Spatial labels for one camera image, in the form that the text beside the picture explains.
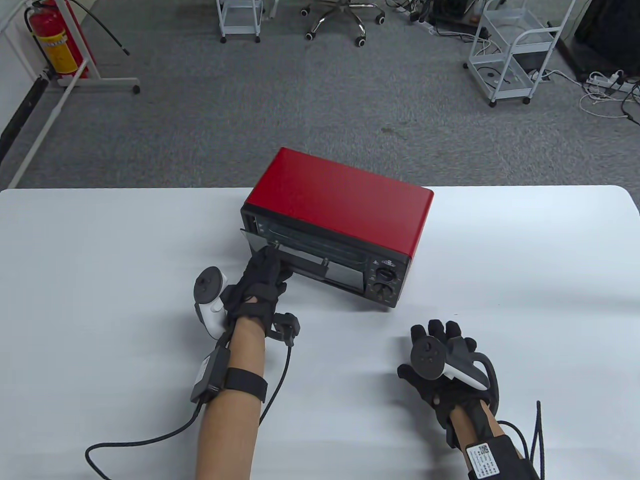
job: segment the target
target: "fire extinguisher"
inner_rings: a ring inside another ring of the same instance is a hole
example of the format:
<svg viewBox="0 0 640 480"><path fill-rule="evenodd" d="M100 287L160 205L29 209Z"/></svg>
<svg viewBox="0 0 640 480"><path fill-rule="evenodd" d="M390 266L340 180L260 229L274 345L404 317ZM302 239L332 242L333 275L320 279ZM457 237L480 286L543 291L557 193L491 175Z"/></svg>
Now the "fire extinguisher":
<svg viewBox="0 0 640 480"><path fill-rule="evenodd" d="M78 3L77 0L71 0L80 6L91 18L96 20L98 24L109 34L109 36L118 44L126 55L130 55L129 51L122 46L117 38L109 31L109 29L94 16L87 8ZM84 37L84 33L80 28L80 24L76 19L74 11L71 9L68 0L65 0L71 17L76 24L78 32L82 37L82 41L89 50L89 55L95 63L93 53ZM76 74L83 62L83 55L77 47L73 37L69 35L67 24L62 17L54 0L37 0L24 11L24 21L27 28L33 35L40 52L45 56L51 68L59 76L73 76ZM82 78L88 77L88 72L82 73Z"/></svg>

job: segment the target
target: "hand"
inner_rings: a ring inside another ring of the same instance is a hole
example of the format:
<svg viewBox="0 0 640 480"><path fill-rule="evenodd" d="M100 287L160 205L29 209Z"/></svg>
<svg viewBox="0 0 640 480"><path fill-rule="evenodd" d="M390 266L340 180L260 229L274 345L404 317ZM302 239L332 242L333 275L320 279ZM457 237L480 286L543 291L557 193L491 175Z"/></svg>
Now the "hand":
<svg viewBox="0 0 640 480"><path fill-rule="evenodd" d="M228 285L220 295L227 311L227 322L234 322L241 316L256 317L266 335L273 324L278 298L287 290L284 282L291 275L282 267L278 250L266 246L255 252L238 283ZM250 298L257 302L248 304Z"/></svg>
<svg viewBox="0 0 640 480"><path fill-rule="evenodd" d="M442 326L440 320L429 321L429 335L448 347L451 339L461 337L462 332L457 323L447 322L447 329ZM411 328L411 341L416 343L425 337L427 333L422 325L414 325ZM474 339L465 338L465 344L469 352L474 352L477 343ZM435 380L427 380L413 369L411 365L403 364L398 367L398 376L411 384L420 394L420 397L427 402L436 412L436 417L440 425L447 429L451 426L449 415L457 405L463 406L466 402L478 399L484 400L487 405L497 402L493 398L493 390L476 390L466 383L454 378L450 380L441 376Z"/></svg>

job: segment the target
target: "white wall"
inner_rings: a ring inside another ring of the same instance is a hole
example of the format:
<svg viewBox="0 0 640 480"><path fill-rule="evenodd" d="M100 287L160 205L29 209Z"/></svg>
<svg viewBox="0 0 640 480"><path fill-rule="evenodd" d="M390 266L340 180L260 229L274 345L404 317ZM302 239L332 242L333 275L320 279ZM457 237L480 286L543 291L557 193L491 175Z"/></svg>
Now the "white wall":
<svg viewBox="0 0 640 480"><path fill-rule="evenodd" d="M80 2L90 8L95 0ZM0 0L0 24L17 3L18 0ZM23 11L24 9L15 16L8 29L0 36L0 132L46 66L24 25ZM74 12L78 21L82 21L84 11L74 5Z"/></svg>

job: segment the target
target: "office chair base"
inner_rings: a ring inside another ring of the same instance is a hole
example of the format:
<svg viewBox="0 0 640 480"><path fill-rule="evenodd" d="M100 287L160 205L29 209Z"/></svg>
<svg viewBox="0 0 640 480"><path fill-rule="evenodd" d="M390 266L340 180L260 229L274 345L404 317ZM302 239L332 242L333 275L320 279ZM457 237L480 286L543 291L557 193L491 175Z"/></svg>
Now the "office chair base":
<svg viewBox="0 0 640 480"><path fill-rule="evenodd" d="M311 27L311 30L307 32L305 38L307 40L313 40L316 37L316 32L329 17L332 17L336 13L346 13L349 15L357 24L360 29L360 36L356 38L356 46L362 47L367 40L367 31L364 28L364 23L356 13L354 9L361 8L375 8L380 13L376 17L376 24L382 25L385 22L385 12L375 3L352 3L351 0L317 0L320 5L332 6L333 8L322 15L316 23ZM310 6L306 6L300 10L300 15L306 17L311 11Z"/></svg>

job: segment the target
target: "toaster oven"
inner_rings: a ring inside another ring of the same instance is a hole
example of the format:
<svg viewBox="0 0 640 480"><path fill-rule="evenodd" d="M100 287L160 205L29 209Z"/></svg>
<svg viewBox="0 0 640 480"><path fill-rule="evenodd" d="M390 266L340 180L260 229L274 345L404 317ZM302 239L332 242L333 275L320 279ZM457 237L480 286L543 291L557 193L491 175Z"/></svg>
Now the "toaster oven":
<svg viewBox="0 0 640 480"><path fill-rule="evenodd" d="M271 245L294 272L394 307L433 192L281 148L241 214L252 251Z"/></svg>

